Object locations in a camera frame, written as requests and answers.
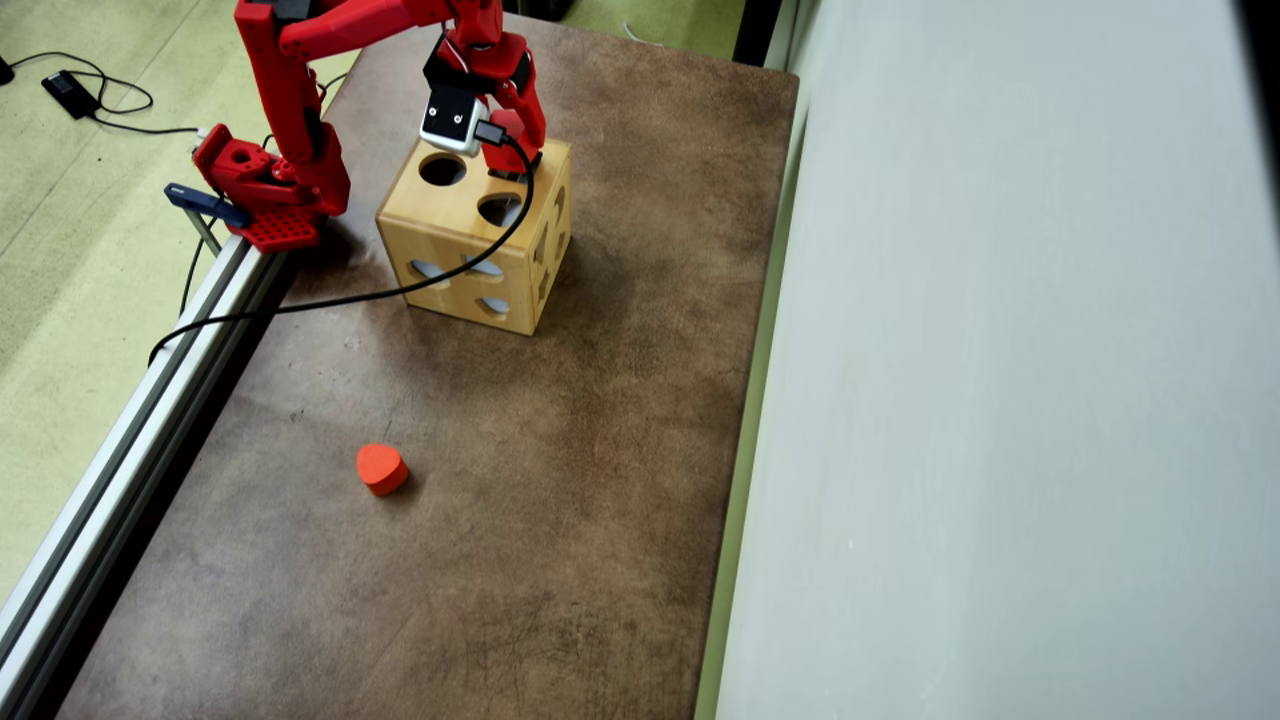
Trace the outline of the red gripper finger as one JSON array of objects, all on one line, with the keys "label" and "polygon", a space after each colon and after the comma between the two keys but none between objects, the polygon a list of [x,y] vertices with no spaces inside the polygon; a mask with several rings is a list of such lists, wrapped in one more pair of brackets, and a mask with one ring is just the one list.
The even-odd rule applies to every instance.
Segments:
[{"label": "red gripper finger", "polygon": [[525,152],[540,152],[547,140],[547,119],[538,95],[536,76],[527,77],[515,97],[515,110],[524,124],[520,146]]}]

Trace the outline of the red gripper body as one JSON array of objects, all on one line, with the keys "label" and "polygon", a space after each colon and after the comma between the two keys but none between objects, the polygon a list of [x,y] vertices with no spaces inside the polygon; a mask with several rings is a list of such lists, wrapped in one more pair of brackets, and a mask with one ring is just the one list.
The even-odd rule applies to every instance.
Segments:
[{"label": "red gripper body", "polygon": [[425,63],[429,86],[521,96],[531,79],[524,36],[504,29],[502,1],[445,1],[449,19]]}]

